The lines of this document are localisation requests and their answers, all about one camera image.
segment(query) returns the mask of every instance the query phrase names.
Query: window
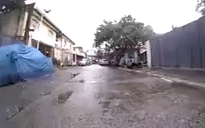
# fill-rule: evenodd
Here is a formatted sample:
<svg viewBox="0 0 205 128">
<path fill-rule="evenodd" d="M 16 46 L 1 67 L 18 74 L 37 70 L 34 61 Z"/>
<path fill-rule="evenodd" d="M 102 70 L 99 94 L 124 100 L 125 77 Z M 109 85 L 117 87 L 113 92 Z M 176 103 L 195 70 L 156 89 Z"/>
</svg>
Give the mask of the window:
<svg viewBox="0 0 205 128">
<path fill-rule="evenodd" d="M 53 38 L 54 33 L 53 33 L 51 30 L 49 30 L 49 31 L 48 31 L 48 36 L 51 37 L 51 38 Z"/>
</svg>

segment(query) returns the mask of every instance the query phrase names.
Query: sidewalk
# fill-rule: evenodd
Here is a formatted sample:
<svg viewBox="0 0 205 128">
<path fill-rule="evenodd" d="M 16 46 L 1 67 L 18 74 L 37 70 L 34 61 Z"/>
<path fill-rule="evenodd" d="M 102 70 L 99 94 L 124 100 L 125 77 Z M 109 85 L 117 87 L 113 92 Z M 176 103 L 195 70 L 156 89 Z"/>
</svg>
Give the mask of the sidewalk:
<svg viewBox="0 0 205 128">
<path fill-rule="evenodd" d="M 205 89 L 205 70 L 197 69 L 174 69 L 174 68 L 159 68 L 159 69 L 126 69 L 119 68 L 126 71 L 147 73 L 153 77 L 159 77 L 168 82 L 177 82 L 193 86 L 196 88 Z"/>
<path fill-rule="evenodd" d="M 10 120 L 37 99 L 50 94 L 73 78 L 74 69 L 59 70 L 51 76 L 0 88 L 0 122 Z"/>
</svg>

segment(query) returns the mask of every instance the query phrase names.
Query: blue tarp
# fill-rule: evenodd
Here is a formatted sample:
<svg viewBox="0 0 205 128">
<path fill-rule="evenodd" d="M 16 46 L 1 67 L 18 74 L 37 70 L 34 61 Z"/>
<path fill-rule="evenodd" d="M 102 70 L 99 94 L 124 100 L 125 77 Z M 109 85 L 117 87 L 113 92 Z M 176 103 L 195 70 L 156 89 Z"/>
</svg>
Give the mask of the blue tarp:
<svg viewBox="0 0 205 128">
<path fill-rule="evenodd" d="M 0 47 L 0 87 L 54 72 L 51 58 L 24 44 Z"/>
</svg>

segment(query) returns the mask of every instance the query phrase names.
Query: roof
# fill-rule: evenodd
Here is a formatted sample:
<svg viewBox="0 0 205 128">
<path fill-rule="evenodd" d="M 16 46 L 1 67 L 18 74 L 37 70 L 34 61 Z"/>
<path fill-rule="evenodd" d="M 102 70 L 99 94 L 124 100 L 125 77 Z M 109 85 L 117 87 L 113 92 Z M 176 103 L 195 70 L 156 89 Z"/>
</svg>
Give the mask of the roof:
<svg viewBox="0 0 205 128">
<path fill-rule="evenodd" d="M 62 36 L 64 36 L 66 39 L 68 39 L 73 45 L 75 45 L 75 43 L 68 37 L 66 36 L 64 33 L 62 33 Z"/>
<path fill-rule="evenodd" d="M 36 11 L 40 16 L 44 15 L 44 13 L 39 8 L 34 8 L 34 11 Z M 62 31 L 46 15 L 43 16 L 43 19 L 52 25 L 58 32 L 62 33 Z"/>
<path fill-rule="evenodd" d="M 40 16 L 44 15 L 44 13 L 39 9 L 39 8 L 34 8 L 34 11 L 36 11 L 36 13 L 38 13 Z M 67 36 L 65 35 L 61 29 L 59 29 L 46 15 L 44 15 L 44 20 L 46 20 L 52 27 L 54 27 L 56 29 L 56 31 L 58 33 L 61 33 L 62 36 L 64 36 L 66 39 L 68 39 L 73 45 L 75 45 L 75 43 Z"/>
<path fill-rule="evenodd" d="M 79 49 L 82 48 L 83 49 L 83 47 L 81 47 L 81 46 L 75 46 L 74 48 L 79 48 Z"/>
</svg>

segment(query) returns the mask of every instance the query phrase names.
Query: street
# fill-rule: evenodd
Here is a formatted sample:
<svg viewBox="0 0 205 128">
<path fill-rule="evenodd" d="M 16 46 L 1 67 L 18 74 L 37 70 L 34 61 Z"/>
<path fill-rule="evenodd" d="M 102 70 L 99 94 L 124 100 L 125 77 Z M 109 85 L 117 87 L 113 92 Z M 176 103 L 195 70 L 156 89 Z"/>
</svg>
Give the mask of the street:
<svg viewBox="0 0 205 128">
<path fill-rule="evenodd" d="M 69 70 L 73 79 L 0 128 L 205 128 L 205 90 L 99 65 Z"/>
</svg>

